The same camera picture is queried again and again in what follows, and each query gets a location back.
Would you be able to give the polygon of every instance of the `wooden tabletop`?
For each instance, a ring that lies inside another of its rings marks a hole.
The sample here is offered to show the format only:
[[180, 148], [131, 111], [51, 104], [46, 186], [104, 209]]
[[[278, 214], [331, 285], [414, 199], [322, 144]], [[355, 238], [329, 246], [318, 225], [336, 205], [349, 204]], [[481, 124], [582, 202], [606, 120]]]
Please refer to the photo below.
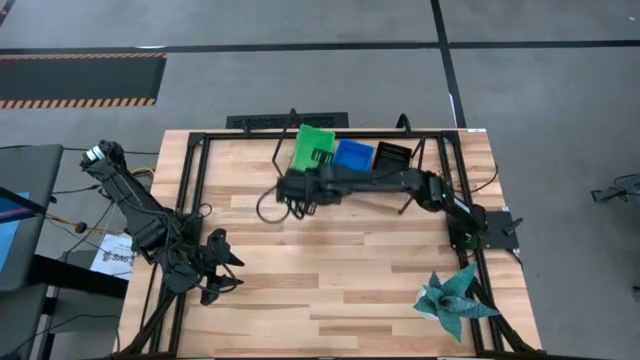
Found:
[[[167, 207], [176, 203], [189, 132], [170, 130], [164, 136], [151, 193]], [[495, 172], [489, 138], [486, 132], [467, 130], [460, 130], [460, 138], [473, 190]], [[410, 148], [418, 143], [417, 139], [385, 141]], [[445, 280], [459, 270], [449, 247], [445, 215], [412, 204], [399, 216], [405, 195], [357, 194], [340, 206], [318, 208], [302, 221], [291, 216], [281, 224], [265, 224], [256, 216], [255, 205], [275, 185], [277, 173], [271, 164], [275, 144], [276, 140], [211, 144], [202, 202], [213, 212], [205, 218], [201, 240], [218, 227], [226, 229], [233, 253], [246, 263], [244, 268], [232, 268], [245, 284], [208, 307], [199, 304], [199, 290], [188, 293], [178, 356], [474, 354], [468, 320], [463, 320], [462, 342], [457, 343], [437, 321], [426, 320], [413, 309], [432, 271]], [[278, 160], [282, 168], [291, 158], [293, 144], [293, 140], [283, 143]], [[435, 141], [426, 142], [423, 169], [441, 172]], [[474, 193], [473, 200], [488, 210], [505, 206], [499, 178]], [[283, 213], [273, 197], [266, 198], [263, 210], [271, 218]], [[487, 250], [485, 255], [496, 305], [520, 336], [539, 348], [520, 266], [503, 250]], [[151, 266], [137, 258], [120, 321], [123, 345], [138, 332], [150, 275]], [[156, 280], [150, 310], [155, 308], [159, 287]], [[170, 309], [161, 349], [167, 347], [172, 316]], [[485, 346], [491, 348], [486, 319], [481, 325]]]

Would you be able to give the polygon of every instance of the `blue bin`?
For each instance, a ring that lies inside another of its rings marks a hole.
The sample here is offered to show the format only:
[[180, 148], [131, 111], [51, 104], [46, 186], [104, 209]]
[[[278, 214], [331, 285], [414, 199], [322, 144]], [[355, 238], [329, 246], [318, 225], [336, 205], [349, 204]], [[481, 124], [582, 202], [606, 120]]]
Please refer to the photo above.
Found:
[[373, 158], [373, 146], [342, 139], [333, 157], [333, 163], [357, 171], [369, 171]]

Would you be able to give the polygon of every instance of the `green bin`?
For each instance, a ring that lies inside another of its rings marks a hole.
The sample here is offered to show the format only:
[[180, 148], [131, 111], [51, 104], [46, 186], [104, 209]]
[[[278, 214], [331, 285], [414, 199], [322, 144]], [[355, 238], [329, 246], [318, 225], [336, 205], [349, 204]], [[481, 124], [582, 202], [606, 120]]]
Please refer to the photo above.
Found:
[[316, 129], [308, 125], [300, 125], [300, 131], [296, 136], [296, 146], [293, 150], [291, 168], [305, 171], [318, 166], [317, 156], [314, 159], [316, 149], [333, 152], [333, 142], [336, 134], [332, 131]]

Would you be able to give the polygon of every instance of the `concrete floor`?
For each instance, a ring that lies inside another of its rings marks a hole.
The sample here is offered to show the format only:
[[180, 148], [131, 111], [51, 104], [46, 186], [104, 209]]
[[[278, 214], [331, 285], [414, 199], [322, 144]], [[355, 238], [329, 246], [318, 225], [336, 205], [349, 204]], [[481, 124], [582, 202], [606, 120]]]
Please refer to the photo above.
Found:
[[[446, 0], [442, 11], [450, 41], [640, 39], [632, 0]], [[0, 27], [0, 48], [436, 39], [426, 0], [17, 0]], [[507, 203], [525, 219], [518, 235], [544, 348], [636, 359], [640, 208], [597, 205], [589, 191], [638, 170], [640, 49], [452, 57], [467, 124], [488, 129]], [[157, 151], [165, 129], [221, 128], [227, 115], [290, 107], [348, 111], [352, 127], [390, 126], [400, 112], [414, 127], [453, 126], [438, 50], [170, 54], [156, 106], [3, 110], [0, 146], [87, 147], [105, 138]], [[78, 159], [65, 154], [57, 189], [92, 184]], [[155, 160], [128, 158], [132, 166]], [[61, 197], [52, 211], [91, 223], [104, 206], [84, 193]], [[111, 227], [122, 226], [114, 216]], [[47, 226], [38, 252], [57, 257], [74, 242]], [[54, 357], [108, 353], [111, 328], [61, 338]]]

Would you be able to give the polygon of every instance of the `teal origami flower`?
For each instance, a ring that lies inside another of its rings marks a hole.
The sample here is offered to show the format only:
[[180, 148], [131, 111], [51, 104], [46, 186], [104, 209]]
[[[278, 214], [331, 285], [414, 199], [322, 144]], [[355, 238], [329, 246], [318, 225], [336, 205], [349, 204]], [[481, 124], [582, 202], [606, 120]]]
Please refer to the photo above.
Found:
[[465, 292], [475, 273], [476, 264], [471, 264], [441, 285], [438, 275], [433, 272], [429, 286], [424, 286], [424, 296], [418, 299], [413, 308], [437, 316], [442, 327], [460, 342], [460, 317], [477, 319], [500, 314], [498, 310], [466, 298]]

